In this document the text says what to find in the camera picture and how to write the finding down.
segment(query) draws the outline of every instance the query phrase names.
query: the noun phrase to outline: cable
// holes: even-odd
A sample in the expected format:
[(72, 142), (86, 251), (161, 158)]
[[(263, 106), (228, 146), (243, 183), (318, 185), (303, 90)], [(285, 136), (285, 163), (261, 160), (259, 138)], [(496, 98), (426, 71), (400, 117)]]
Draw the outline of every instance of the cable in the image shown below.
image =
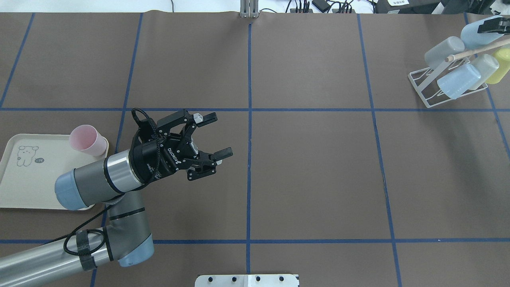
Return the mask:
[(328, 2), (333, 2), (333, 4), (331, 4), (330, 8), (327, 10), (326, 13), (329, 13), (329, 11), (333, 8), (333, 5), (338, 3), (338, 11), (336, 13), (341, 13), (342, 11), (344, 11), (344, 9), (349, 9), (349, 6), (352, 8), (352, 6), (350, 5), (350, 3), (347, 3), (346, 2), (340, 2), (340, 1), (328, 1)]
[(375, 11), (376, 11), (376, 7), (375, 7), (375, 5), (376, 5), (377, 3), (376, 3), (376, 2), (374, 2), (374, 1), (371, 1), (371, 0), (367, 0), (367, 2), (368, 2), (368, 3), (370, 3), (370, 4), (372, 4), (372, 12), (373, 12), (374, 14), (376, 14), (376, 13), (375, 13)]
[[(136, 112), (140, 112), (141, 114), (143, 114), (146, 119), (150, 118), (150, 116), (144, 110), (139, 109), (139, 108), (133, 108), (131, 110), (131, 115), (133, 116), (133, 119), (135, 120), (135, 122), (138, 126), (140, 123), (140, 119), (138, 118), (138, 116), (136, 116)], [(165, 138), (163, 138), (162, 136), (159, 135), (159, 133), (157, 132), (157, 128), (152, 121), (149, 121), (149, 124), (150, 124), (150, 127), (152, 128), (152, 132), (154, 133), (154, 138), (156, 140), (156, 144), (158, 146), (160, 146), (165, 141)], [(152, 170), (150, 179), (149, 179), (149, 181), (147, 181), (145, 183), (145, 185), (148, 185), (149, 183), (153, 182), (154, 179), (156, 178), (157, 171), (159, 171), (160, 162), (161, 162), (161, 149), (157, 148), (156, 149), (156, 168), (154, 168)]]
[(290, 3), (292, 2), (292, 0), (289, 0), (289, 3), (287, 4), (287, 8), (285, 9), (285, 13), (289, 10), (289, 7), (290, 7)]
[(94, 219), (98, 218), (99, 216), (103, 215), (103, 213), (105, 213), (106, 211), (108, 211), (110, 208), (112, 208), (113, 205), (109, 205), (108, 207), (106, 207), (105, 209), (103, 209), (100, 213), (94, 215), (91, 219), (85, 221), (84, 223), (80, 224), (77, 228), (75, 228), (70, 234), (67, 234), (67, 235), (64, 235), (64, 236), (61, 236), (59, 238), (55, 238), (53, 239), (52, 241), (50, 242), (46, 242), (45, 244), (48, 244), (48, 243), (51, 243), (51, 242), (55, 242), (55, 241), (59, 241), (61, 239), (64, 239), (65, 238), (65, 241), (64, 241), (64, 251), (68, 254), (71, 254), (71, 255), (75, 255), (75, 256), (81, 256), (81, 255), (89, 255), (89, 254), (92, 254), (94, 252), (96, 252), (97, 250), (99, 250), (104, 244), (105, 244), (105, 233), (102, 231), (102, 230), (99, 230), (99, 229), (87, 229), (87, 234), (90, 233), (90, 232), (95, 232), (95, 233), (99, 233), (103, 236), (103, 239), (101, 239), (101, 243), (94, 249), (88, 251), (88, 252), (74, 252), (74, 251), (71, 251), (67, 248), (67, 244), (69, 243), (69, 240), (71, 239), (71, 237), (73, 237), (74, 235), (76, 235), (76, 232), (78, 232), (78, 230), (80, 230), (81, 228), (83, 228), (85, 225), (91, 223)]
[(269, 11), (273, 11), (274, 13), (278, 13), (278, 12), (274, 11), (273, 9), (269, 9), (269, 8), (264, 8), (264, 9), (260, 10), (260, 12), (262, 12), (264, 10), (269, 10)]

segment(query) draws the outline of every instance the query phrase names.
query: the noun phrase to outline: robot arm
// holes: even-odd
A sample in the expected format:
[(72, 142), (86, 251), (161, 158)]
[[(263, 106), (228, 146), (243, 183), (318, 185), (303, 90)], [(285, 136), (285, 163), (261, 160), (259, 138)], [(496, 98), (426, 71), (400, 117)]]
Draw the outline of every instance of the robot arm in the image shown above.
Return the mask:
[[(78, 231), (89, 220), (65, 239), (0, 258), (0, 287), (40, 286), (113, 260), (128, 267), (149, 259), (154, 244), (140, 190), (179, 170), (186, 170), (190, 181), (215, 174), (222, 160), (232, 156), (231, 148), (199, 151), (191, 137), (197, 127), (217, 121), (216, 113), (180, 110), (157, 124), (140, 109), (132, 114), (139, 128), (129, 150), (74, 169), (55, 182), (62, 206), (78, 210), (105, 202), (110, 224)], [(170, 131), (179, 125), (184, 125), (179, 133)]]

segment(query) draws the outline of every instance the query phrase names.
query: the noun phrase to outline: gray cup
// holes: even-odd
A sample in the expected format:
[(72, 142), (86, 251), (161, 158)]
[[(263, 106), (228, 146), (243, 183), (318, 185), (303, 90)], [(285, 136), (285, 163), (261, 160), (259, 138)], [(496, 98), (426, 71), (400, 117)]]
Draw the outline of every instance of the gray cup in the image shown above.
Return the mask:
[(451, 36), (428, 50), (425, 53), (425, 62), (431, 69), (435, 70), (445, 61), (446, 57), (462, 53), (465, 49), (464, 42), (460, 38)]

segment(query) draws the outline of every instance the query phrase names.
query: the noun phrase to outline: silver metal band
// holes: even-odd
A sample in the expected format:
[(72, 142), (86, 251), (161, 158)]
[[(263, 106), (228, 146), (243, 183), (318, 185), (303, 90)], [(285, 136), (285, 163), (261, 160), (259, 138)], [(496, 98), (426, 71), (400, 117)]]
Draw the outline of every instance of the silver metal band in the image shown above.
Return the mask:
[(110, 156), (107, 161), (107, 169), (112, 183), (123, 193), (130, 192), (142, 185), (131, 168), (129, 150)]

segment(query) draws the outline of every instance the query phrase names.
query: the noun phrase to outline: beige tray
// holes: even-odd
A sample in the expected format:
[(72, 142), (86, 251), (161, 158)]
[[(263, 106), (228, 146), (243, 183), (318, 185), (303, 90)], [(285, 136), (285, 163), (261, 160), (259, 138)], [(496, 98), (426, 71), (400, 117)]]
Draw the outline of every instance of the beige tray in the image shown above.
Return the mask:
[(69, 135), (17, 134), (7, 142), (0, 161), (0, 207), (65, 209), (55, 196), (57, 178), (106, 155), (73, 150)]

